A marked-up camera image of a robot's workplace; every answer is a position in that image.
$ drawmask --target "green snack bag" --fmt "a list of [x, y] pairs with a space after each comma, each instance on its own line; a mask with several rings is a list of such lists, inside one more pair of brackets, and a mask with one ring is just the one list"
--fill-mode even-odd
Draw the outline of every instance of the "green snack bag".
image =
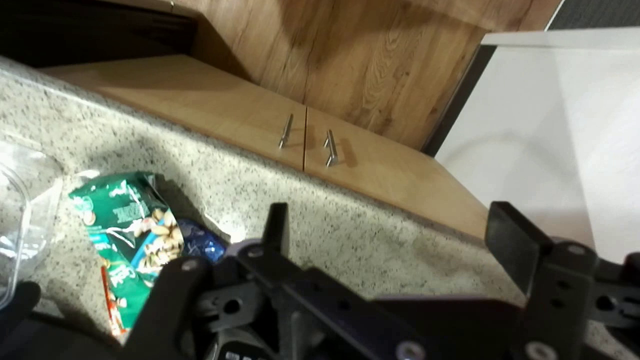
[[69, 199], [103, 260], [121, 326], [132, 328], [161, 266], [182, 256], [175, 218], [144, 172], [93, 178]]

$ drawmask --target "wooden board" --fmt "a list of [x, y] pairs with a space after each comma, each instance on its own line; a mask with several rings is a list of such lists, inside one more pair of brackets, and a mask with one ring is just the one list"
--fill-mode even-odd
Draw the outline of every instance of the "wooden board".
[[[187, 56], [47, 67], [47, 74], [302, 170], [305, 108]], [[277, 139], [293, 116], [287, 145]]]
[[[325, 129], [337, 161], [325, 167]], [[436, 159], [309, 108], [303, 172], [483, 239], [485, 207]]]
[[420, 148], [482, 33], [541, 30], [558, 1], [200, 0], [196, 8], [209, 24], [200, 28], [193, 54]]

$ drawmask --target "white surface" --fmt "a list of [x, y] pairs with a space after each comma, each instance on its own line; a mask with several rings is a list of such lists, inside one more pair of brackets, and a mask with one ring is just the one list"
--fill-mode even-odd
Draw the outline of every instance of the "white surface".
[[496, 32], [485, 33], [482, 43], [516, 47], [629, 47], [636, 49], [640, 28], [599, 30], [550, 30], [550, 32]]
[[609, 260], [640, 250], [629, 35], [636, 47], [601, 47], [603, 33], [594, 47], [500, 46], [436, 158], [483, 203], [509, 199], [550, 234], [594, 239]]

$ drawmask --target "screw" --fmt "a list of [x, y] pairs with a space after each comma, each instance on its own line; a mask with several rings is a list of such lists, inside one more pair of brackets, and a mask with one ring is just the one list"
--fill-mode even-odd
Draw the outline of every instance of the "screw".
[[523, 349], [529, 360], [558, 360], [555, 349], [543, 341], [528, 341]]
[[249, 257], [260, 257], [260, 256], [263, 256], [263, 250], [261, 250], [261, 246], [254, 246], [254, 247], [249, 247], [245, 254], [247, 254]]
[[196, 270], [196, 267], [197, 267], [197, 260], [193, 260], [193, 257], [182, 262], [182, 270], [184, 271], [189, 271], [189, 270]]
[[569, 254], [585, 254], [585, 250], [584, 250], [582, 246], [576, 246], [576, 243], [569, 243], [566, 250], [568, 250]]
[[396, 347], [398, 360], [423, 360], [423, 347], [415, 341], [400, 341]]

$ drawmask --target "cabinet door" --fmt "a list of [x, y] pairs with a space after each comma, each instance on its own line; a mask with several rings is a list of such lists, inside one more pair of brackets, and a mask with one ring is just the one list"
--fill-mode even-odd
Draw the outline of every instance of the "cabinet door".
[[[303, 106], [187, 56], [47, 67], [178, 126], [302, 167]], [[277, 141], [291, 117], [286, 145]]]
[[[332, 129], [337, 159], [325, 167]], [[436, 159], [308, 108], [303, 172], [433, 223], [483, 238], [485, 207]]]

